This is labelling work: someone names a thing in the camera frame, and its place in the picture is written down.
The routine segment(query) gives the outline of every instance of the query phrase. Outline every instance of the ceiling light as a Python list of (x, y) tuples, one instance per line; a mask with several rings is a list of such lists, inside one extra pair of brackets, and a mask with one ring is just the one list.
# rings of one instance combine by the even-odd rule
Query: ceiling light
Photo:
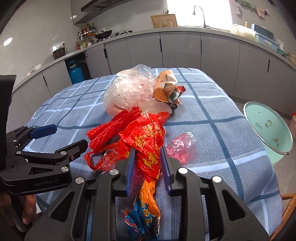
[(8, 44), (10, 44), (10, 42), (12, 41), (12, 38), (9, 38), (7, 40), (4, 41), (3, 46), (6, 46)]

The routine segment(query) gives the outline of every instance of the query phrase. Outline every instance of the kitchen counter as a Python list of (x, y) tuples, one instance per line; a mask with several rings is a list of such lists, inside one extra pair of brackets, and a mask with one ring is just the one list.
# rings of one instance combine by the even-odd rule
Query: kitchen counter
[(293, 65), (290, 61), (288, 61), (286, 58), (284, 58), (283, 56), (281, 56), (280, 54), (278, 54), (277, 52), (275, 52), (274, 50), (264, 46), (263, 44), (260, 44), (258, 42), (240, 37), (238, 35), (235, 34), (231, 34), (228, 32), (225, 32), (224, 30), (213, 30), (213, 29), (204, 29), (204, 28), (188, 28), (188, 27), (175, 27), (175, 28), (156, 28), (156, 29), (149, 29), (149, 30), (144, 30), (144, 31), (139, 31), (139, 32), (132, 32), (132, 33), (128, 33), (128, 34), (123, 34), (123, 35), (118, 35), (112, 38), (109, 38), (107, 40), (101, 41), (99, 43), (95, 43), (87, 48), (72, 52), (70, 54), (67, 54), (61, 58), (58, 58), (48, 64), (46, 64), (45, 66), (42, 66), (40, 69), (38, 69), (37, 71), (35, 71), (33, 74), (29, 75), (28, 77), (24, 78), (21, 82), (19, 82), (18, 84), (16, 84), (13, 88), (13, 91), (15, 91), (16, 89), (18, 89), (21, 85), (23, 85), (26, 81), (28, 81), (30, 78), (32, 78), (33, 76), (35, 76), (36, 74), (40, 73), (41, 71), (45, 70), (46, 68), (52, 66), (53, 64), (56, 64), (60, 61), (64, 61), (67, 58), (70, 58), (74, 55), (80, 54), (82, 52), (87, 51), (88, 49), (94, 48), (96, 46), (102, 45), (102, 44), (106, 44), (108, 42), (111, 41), (115, 41), (115, 40), (119, 40), (122, 38), (126, 38), (126, 37), (132, 37), (132, 36), (136, 36), (136, 35), (141, 35), (141, 34), (149, 34), (149, 33), (158, 33), (158, 32), (172, 32), (172, 31), (178, 31), (178, 32), (197, 32), (197, 33), (208, 33), (208, 34), (215, 34), (215, 35), (220, 35), (220, 36), (225, 36), (225, 37), (229, 37), (229, 38), (233, 38), (233, 39), (237, 39), (249, 44), (252, 44), (254, 46), (257, 46), (271, 54), (273, 54), (274, 56), (278, 57), (279, 59), (281, 59), (282, 61), (286, 62), (288, 65), (290, 65), (294, 70), (296, 70), (296, 66)]

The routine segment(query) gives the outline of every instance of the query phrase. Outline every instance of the finger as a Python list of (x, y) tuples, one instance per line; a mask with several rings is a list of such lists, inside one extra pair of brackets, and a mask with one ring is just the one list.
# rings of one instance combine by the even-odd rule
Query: finger
[(24, 224), (28, 225), (32, 222), (36, 215), (36, 196), (28, 195), (25, 197), (24, 211), (22, 213), (22, 221)]
[(7, 192), (0, 193), (0, 206), (9, 206), (11, 205), (11, 199)]

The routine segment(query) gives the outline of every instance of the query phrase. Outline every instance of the gray kitchen cabinet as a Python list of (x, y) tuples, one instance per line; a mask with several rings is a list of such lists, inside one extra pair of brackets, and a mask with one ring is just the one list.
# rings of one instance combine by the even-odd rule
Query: gray kitchen cabinet
[(151, 68), (163, 67), (159, 33), (128, 37), (127, 43), (132, 67), (138, 64)]
[(239, 52), (239, 67), (233, 96), (260, 101), (267, 75), (269, 53), (242, 41)]
[(272, 54), (269, 60), (261, 102), (291, 116), (296, 110), (296, 71)]
[(92, 78), (98, 78), (111, 74), (103, 44), (88, 49), (86, 54), (86, 62)]
[(233, 95), (239, 63), (239, 40), (201, 33), (201, 70)]
[(38, 73), (22, 84), (19, 91), (31, 115), (34, 115), (36, 110), (51, 98), (42, 73)]
[(130, 69), (132, 67), (126, 38), (105, 44), (111, 74)]
[(164, 68), (200, 69), (200, 33), (161, 32)]
[(51, 96), (72, 85), (65, 61), (57, 62), (42, 70), (42, 74)]
[(7, 126), (10, 130), (15, 130), (24, 126), (31, 119), (32, 114), (28, 110), (19, 89), (12, 93), (12, 101), (8, 111)]
[(98, 12), (81, 12), (81, 8), (89, 2), (90, 0), (71, 0), (72, 16), (76, 15), (76, 17), (73, 18), (73, 24), (86, 23), (99, 15)]

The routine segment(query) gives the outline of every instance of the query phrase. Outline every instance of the pink plastic bag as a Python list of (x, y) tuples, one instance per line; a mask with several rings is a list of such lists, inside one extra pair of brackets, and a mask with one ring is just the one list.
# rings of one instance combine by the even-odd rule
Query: pink plastic bag
[(187, 132), (172, 140), (166, 149), (170, 157), (178, 159), (184, 166), (197, 159), (195, 142), (192, 132)]

